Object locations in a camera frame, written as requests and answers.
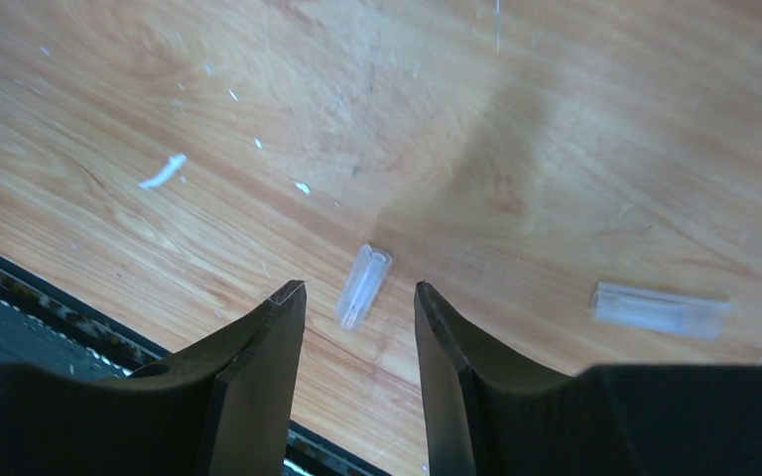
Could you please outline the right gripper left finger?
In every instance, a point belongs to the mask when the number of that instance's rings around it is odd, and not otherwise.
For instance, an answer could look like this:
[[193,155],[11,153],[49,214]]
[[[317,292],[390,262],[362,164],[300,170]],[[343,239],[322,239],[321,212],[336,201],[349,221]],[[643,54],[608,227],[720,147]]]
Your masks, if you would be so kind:
[[126,378],[0,363],[0,475],[279,474],[306,303],[287,282]]

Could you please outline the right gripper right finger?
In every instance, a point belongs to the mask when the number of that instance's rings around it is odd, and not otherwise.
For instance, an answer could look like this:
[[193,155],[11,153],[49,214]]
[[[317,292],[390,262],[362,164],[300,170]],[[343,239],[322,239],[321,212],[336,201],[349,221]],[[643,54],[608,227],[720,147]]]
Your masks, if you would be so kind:
[[595,365],[562,374],[414,295],[436,475],[762,475],[762,366]]

